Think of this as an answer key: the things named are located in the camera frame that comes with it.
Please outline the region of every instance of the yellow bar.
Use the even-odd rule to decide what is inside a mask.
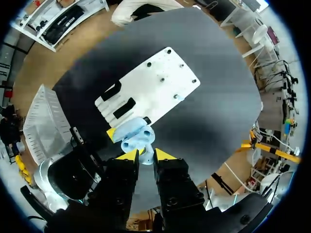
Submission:
[[[251,135],[251,139],[255,138],[253,131],[250,131],[249,134]]]
[[[262,149],[262,150],[265,150],[267,152],[270,152],[270,148],[271,148],[271,147],[263,145],[261,143],[256,143],[255,147],[259,148],[259,149]],[[280,157],[283,157],[285,159],[291,160],[291,161],[293,161],[295,163],[298,163],[298,164],[300,163],[300,158],[299,157],[293,156],[293,155],[285,153],[285,152],[282,152],[280,150],[276,150],[276,155],[278,155]]]
[[[251,148],[252,145],[251,144],[241,144],[241,148]]]

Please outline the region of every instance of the workbench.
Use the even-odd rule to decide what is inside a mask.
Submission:
[[[201,85],[152,125],[153,147],[184,158],[199,184],[248,138],[261,110],[258,89],[241,54],[204,12],[182,8],[126,25],[79,59],[53,89],[70,125],[102,149],[102,159],[116,157],[120,146],[106,135],[110,127],[94,101],[165,47],[177,52]],[[159,205],[153,166],[140,165],[132,213]]]

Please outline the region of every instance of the screw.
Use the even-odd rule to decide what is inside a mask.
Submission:
[[[124,202],[123,202],[122,198],[117,198],[116,203],[117,203],[117,205],[122,205]]]
[[[172,198],[169,198],[168,201],[167,201],[167,205],[168,206],[172,206],[172,205],[176,205],[177,204],[177,199],[172,197]]]
[[[199,193],[197,193],[195,196],[196,196],[197,198],[201,199],[201,198],[204,197],[204,194],[201,193],[201,192],[199,192]]]
[[[240,223],[243,225],[246,225],[251,220],[251,217],[249,215],[244,215],[240,219]]]

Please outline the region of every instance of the yellow object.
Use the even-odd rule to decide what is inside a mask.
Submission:
[[[164,151],[161,151],[160,149],[156,148],[155,149],[155,152],[156,152],[156,157],[157,157],[157,160],[164,160],[164,159],[177,159],[171,155],[169,155],[168,153],[165,153]]]
[[[32,186],[32,179],[29,175],[29,172],[27,171],[26,167],[25,167],[25,164],[23,163],[22,159],[21,159],[21,156],[20,155],[17,155],[15,156],[15,162],[18,166],[18,169],[19,169],[19,174],[22,178],[25,179],[25,181],[30,185]]]
[[[131,152],[128,152],[124,155],[121,155],[116,159],[120,159],[120,160],[128,159],[128,160],[133,160],[133,162],[135,162],[136,153],[137,153],[137,149],[132,150]]]
[[[106,131],[106,133],[108,134],[108,136],[110,137],[111,141],[112,141],[112,136],[113,133],[115,132],[116,128],[111,128],[109,130]]]
[[[291,160],[291,161],[293,161],[295,163],[298,163],[298,164],[300,163],[300,158],[299,157],[291,155],[291,154],[288,154],[288,153],[285,153],[285,152],[282,152],[282,151],[277,150],[277,149],[273,149],[273,148],[271,148],[269,146],[266,146],[266,145],[263,145],[261,143],[256,143],[255,147],[259,148],[259,149],[262,149],[262,150],[265,150],[267,152],[270,152],[272,154],[276,154],[276,155],[278,155],[280,157],[283,157],[285,159]]]
[[[253,131],[250,131],[249,134],[251,135],[251,139],[256,138]]]

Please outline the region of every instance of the person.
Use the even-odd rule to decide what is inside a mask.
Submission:
[[[123,0],[112,14],[111,21],[122,27],[132,22],[133,18],[131,15],[133,12],[145,4],[159,7],[163,11],[183,8],[183,6],[175,0]]]
[[[4,108],[2,116],[3,119],[0,121],[0,138],[6,146],[12,149],[14,155],[18,155],[17,142],[20,142],[20,118],[16,115],[13,105]]]

